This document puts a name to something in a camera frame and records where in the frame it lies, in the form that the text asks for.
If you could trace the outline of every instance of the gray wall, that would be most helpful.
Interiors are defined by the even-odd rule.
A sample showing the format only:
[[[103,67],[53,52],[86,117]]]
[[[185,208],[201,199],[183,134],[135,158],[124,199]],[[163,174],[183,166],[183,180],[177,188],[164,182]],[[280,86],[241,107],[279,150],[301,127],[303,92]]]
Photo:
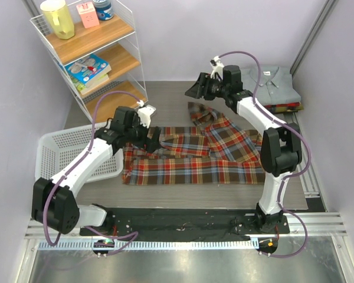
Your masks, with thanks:
[[[294,86],[326,204],[340,212],[354,246],[354,0],[338,2]]]
[[[34,0],[36,6],[43,0]],[[244,50],[292,65],[325,0],[121,0],[134,13],[146,80],[196,80],[216,55]],[[249,64],[245,56],[227,64]]]
[[[30,219],[38,139],[62,129],[72,95],[21,1],[0,1],[0,283]]]

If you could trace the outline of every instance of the book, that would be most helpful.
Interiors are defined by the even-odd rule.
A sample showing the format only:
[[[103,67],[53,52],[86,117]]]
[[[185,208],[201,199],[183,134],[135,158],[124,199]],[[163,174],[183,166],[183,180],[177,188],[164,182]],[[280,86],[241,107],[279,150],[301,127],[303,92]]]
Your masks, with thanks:
[[[100,57],[90,54],[65,67],[68,74],[86,87],[91,87],[103,75],[112,70],[110,64]]]
[[[96,80],[91,87],[86,87],[85,84],[83,84],[81,81],[78,79],[74,78],[72,75],[70,75],[71,81],[74,84],[75,88],[78,90],[78,92],[84,96],[94,88],[96,88],[98,85],[101,83],[104,83],[105,81],[109,80],[109,76],[107,74],[101,76],[98,80]]]

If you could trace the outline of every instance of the pink milk carton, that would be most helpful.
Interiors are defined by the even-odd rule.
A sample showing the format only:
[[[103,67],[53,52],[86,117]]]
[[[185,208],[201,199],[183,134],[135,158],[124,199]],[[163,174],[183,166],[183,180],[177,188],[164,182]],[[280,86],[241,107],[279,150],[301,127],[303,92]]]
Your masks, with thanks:
[[[100,24],[92,2],[77,5],[76,8],[78,14],[81,16],[84,28],[91,28]]]

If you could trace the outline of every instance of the white plastic basket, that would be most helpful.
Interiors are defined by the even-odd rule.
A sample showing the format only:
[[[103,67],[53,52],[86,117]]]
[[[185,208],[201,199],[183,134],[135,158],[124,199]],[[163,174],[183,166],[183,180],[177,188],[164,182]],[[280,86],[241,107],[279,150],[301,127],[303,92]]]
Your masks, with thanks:
[[[104,125],[105,123],[98,123],[95,128],[99,129]],[[38,143],[35,179],[43,177],[48,180],[70,164],[88,145],[91,129],[92,126],[87,125],[43,135]],[[98,167],[87,183],[116,177],[122,170],[123,151],[121,149]]]

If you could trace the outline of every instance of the wire shelf rack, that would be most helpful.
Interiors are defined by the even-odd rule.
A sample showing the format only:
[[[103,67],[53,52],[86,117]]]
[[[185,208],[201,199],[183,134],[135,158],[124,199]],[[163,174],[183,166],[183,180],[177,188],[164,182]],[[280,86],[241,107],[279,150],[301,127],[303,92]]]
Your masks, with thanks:
[[[71,4],[68,4],[68,9],[75,25],[81,22],[80,16],[76,9],[76,5],[85,2],[89,2],[89,0],[78,0]],[[114,9],[115,16],[119,17],[123,22],[130,26],[131,30],[133,31],[128,32],[127,34],[123,34],[122,36],[117,37],[109,42],[105,42],[97,48],[93,48],[92,50],[89,50],[89,52],[85,52],[81,56],[78,56],[77,58],[74,58],[69,62],[64,62],[60,58],[60,56],[58,55],[57,48],[54,48],[52,42],[50,42],[49,37],[53,33],[53,29],[48,23],[46,17],[44,15],[39,15],[30,19],[30,22],[37,31],[40,40],[43,42],[46,49],[49,51],[50,56],[53,58],[55,66],[58,68],[60,74],[62,75],[62,78],[71,90],[73,97],[78,102],[78,105],[80,106],[81,110],[88,117],[89,120],[92,120],[92,117],[87,109],[86,104],[94,100],[98,96],[102,95],[103,93],[110,91],[112,88],[119,86],[124,81],[129,81],[133,86],[134,91],[139,91],[142,96],[144,96],[143,100],[145,102],[148,101],[133,12],[118,0],[112,0],[112,6]],[[135,58],[140,63],[139,66],[134,68],[128,68],[130,70],[127,71],[127,73],[122,74],[120,77],[111,76],[110,80],[107,83],[103,84],[98,89],[92,91],[87,96],[82,96],[75,88],[67,70],[65,69],[66,65],[70,64],[71,62],[80,60],[90,54],[96,54],[99,56],[102,51],[105,51],[106,49],[111,48],[116,44],[120,44],[126,50],[127,56],[129,56],[128,54],[130,54],[133,58]]]

